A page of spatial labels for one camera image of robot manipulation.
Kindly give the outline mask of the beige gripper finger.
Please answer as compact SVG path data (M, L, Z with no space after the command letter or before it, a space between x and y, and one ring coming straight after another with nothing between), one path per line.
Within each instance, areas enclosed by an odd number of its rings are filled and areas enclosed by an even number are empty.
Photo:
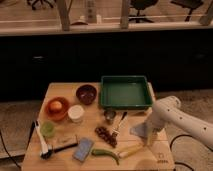
M146 145L152 146L155 140L156 140L156 134L155 133L149 134L146 140Z

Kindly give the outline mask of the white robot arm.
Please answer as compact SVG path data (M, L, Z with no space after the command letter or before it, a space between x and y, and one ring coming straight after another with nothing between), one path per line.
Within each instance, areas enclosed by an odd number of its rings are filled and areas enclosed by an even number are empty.
M176 125L204 145L213 149L213 124L193 117L180 110L181 101L175 96L158 99L145 120L145 135L161 131L167 122Z

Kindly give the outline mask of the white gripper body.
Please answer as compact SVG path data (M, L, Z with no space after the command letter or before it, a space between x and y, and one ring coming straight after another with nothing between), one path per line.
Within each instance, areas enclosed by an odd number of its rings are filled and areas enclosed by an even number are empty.
M160 132L164 127L165 120L156 111L152 111L145 120L145 135Z

